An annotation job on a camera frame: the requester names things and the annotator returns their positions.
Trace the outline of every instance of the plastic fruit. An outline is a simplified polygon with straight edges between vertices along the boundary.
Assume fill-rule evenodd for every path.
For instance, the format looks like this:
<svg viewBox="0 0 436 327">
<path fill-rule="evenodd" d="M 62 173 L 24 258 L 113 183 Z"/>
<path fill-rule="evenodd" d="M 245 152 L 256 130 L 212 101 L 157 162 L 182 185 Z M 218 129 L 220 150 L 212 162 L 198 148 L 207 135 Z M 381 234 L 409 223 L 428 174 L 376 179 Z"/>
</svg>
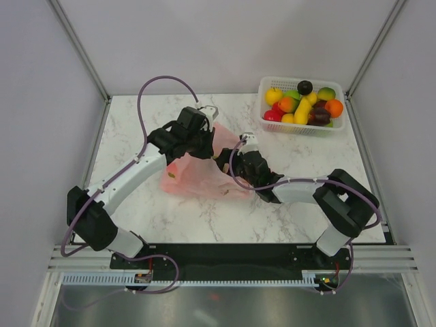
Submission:
<svg viewBox="0 0 436 327">
<path fill-rule="evenodd" d="M 297 90 L 301 95 L 308 95 L 313 91 L 313 85 L 308 80 L 302 80 L 298 83 Z"/>
<path fill-rule="evenodd" d="M 325 108 L 327 101 L 321 100 L 313 105 L 314 108 Z"/>
<path fill-rule="evenodd" d="M 326 126 L 330 123 L 330 113 L 323 107 L 316 107 L 309 113 L 307 125 Z"/>
<path fill-rule="evenodd" d="M 278 105 L 281 111 L 291 112 L 292 108 L 294 107 L 294 102 L 295 102 L 294 98 L 284 97 L 278 102 Z"/>
<path fill-rule="evenodd" d="M 294 123 L 294 115 L 293 115 L 293 114 L 284 114 L 284 115 L 281 117 L 281 122 L 282 122 L 282 123 L 293 124 L 293 123 Z"/>
<path fill-rule="evenodd" d="M 312 109 L 309 100 L 303 97 L 294 115 L 294 124 L 306 125 L 309 120 L 309 113 Z"/>
<path fill-rule="evenodd" d="M 283 97 L 283 92 L 277 87 L 272 87 L 265 93 L 265 101 L 269 106 L 279 101 Z"/>
<path fill-rule="evenodd" d="M 305 98 L 309 100 L 311 106 L 316 104 L 316 101 L 318 101 L 318 97 L 315 92 L 310 92 L 308 95 L 305 95 Z"/>
<path fill-rule="evenodd" d="M 289 90 L 283 94 L 283 97 L 293 97 L 295 100 L 300 99 L 300 93 L 297 90 Z"/>
<path fill-rule="evenodd" d="M 325 109 L 329 111 L 329 113 L 332 115 L 332 118 L 338 118 L 342 114 L 343 104 L 336 99 L 328 100 L 325 105 Z"/>
<path fill-rule="evenodd" d="M 291 112 L 290 112 L 291 114 L 295 113 L 295 110 L 297 110 L 298 106 L 300 105 L 300 101 L 294 99 L 293 103 L 294 103 L 294 105 L 292 106 L 292 109 L 291 109 Z"/>
<path fill-rule="evenodd" d="M 280 117 L 282 117 L 286 113 L 286 112 L 280 110 L 279 102 L 276 102 L 275 104 L 273 104 L 271 107 L 271 110 L 278 113 L 280 115 Z"/>
<path fill-rule="evenodd" d="M 264 119 L 266 121 L 281 121 L 281 115 L 274 110 L 268 110 L 264 114 Z"/>
<path fill-rule="evenodd" d="M 336 92 L 330 87 L 323 87 L 318 91 L 318 99 L 320 100 L 333 100 L 336 97 Z"/>
</svg>

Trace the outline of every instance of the fruit basket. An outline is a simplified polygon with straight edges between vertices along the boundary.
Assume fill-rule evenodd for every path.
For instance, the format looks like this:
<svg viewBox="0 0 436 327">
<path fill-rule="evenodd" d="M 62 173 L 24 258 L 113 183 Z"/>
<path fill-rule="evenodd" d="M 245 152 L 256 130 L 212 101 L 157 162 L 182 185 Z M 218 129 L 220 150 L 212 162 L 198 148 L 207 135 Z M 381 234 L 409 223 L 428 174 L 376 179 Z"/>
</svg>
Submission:
<svg viewBox="0 0 436 327">
<path fill-rule="evenodd" d="M 276 87 L 283 92 L 288 90 L 296 90 L 297 84 L 301 82 L 301 78 L 288 78 L 288 77 L 263 77 L 260 81 L 258 100 L 256 101 L 256 115 L 259 122 L 265 131 L 275 131 L 289 134 L 303 134 L 303 135 L 316 135 L 326 136 L 335 134 L 345 128 L 345 114 L 341 114 L 338 118 L 331 119 L 332 127 L 312 126 L 312 125 L 299 125 L 295 123 L 282 123 L 278 121 L 267 121 L 264 119 L 265 112 L 270 110 L 271 107 L 266 103 L 265 93 L 270 88 Z M 320 88 L 329 87 L 336 93 L 336 99 L 342 102 L 345 107 L 345 100 L 343 91 L 339 84 L 335 82 L 325 82 L 322 80 L 310 80 L 313 85 L 313 91 L 318 92 Z"/>
</svg>

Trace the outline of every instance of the pink plastic bag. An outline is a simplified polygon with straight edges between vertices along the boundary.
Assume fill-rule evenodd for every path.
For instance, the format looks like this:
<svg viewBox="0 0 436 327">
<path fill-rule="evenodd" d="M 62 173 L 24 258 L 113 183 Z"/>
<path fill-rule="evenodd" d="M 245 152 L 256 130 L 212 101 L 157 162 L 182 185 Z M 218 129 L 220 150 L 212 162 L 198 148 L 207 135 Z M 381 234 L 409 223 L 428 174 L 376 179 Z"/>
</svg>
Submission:
<svg viewBox="0 0 436 327">
<path fill-rule="evenodd" d="M 233 148 L 239 138 L 218 123 L 214 126 L 213 152 L 218 156 L 223 148 Z M 167 193 L 181 196 L 202 196 L 211 199 L 250 196 L 249 191 L 219 170 L 213 159 L 201 160 L 188 154 L 174 160 L 166 168 L 160 187 Z"/>
</svg>

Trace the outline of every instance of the green apple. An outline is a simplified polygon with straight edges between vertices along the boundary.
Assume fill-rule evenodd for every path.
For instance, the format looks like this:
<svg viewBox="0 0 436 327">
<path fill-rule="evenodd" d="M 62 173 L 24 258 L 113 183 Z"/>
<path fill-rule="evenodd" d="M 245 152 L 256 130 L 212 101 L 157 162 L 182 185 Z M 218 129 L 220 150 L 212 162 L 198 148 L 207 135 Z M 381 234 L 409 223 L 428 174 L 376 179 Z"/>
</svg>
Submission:
<svg viewBox="0 0 436 327">
<path fill-rule="evenodd" d="M 293 97 L 295 100 L 300 99 L 300 93 L 297 90 L 289 90 L 283 94 L 283 97 Z"/>
<path fill-rule="evenodd" d="M 318 99 L 319 100 L 333 100 L 336 97 L 336 92 L 334 89 L 331 89 L 330 87 L 323 87 L 318 91 Z"/>
</svg>

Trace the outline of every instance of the gray wall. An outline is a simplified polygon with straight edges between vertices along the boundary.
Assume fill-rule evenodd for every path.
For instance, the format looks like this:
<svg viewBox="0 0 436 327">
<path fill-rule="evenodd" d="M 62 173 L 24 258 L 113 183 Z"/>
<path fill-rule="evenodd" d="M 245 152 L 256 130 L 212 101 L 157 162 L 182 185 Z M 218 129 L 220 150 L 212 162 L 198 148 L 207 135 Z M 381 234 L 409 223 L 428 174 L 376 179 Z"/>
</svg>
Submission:
<svg viewBox="0 0 436 327">
<path fill-rule="evenodd" d="M 199 93 L 257 92 L 264 76 L 347 88 L 394 0 L 60 0 L 108 92 L 173 74 Z M 185 92 L 175 82 L 146 92 Z"/>
<path fill-rule="evenodd" d="M 0 317 L 25 327 L 103 101 L 43 0 L 0 4 Z"/>
<path fill-rule="evenodd" d="M 436 308 L 436 1 L 408 1 L 354 96 L 399 241 Z"/>
</svg>

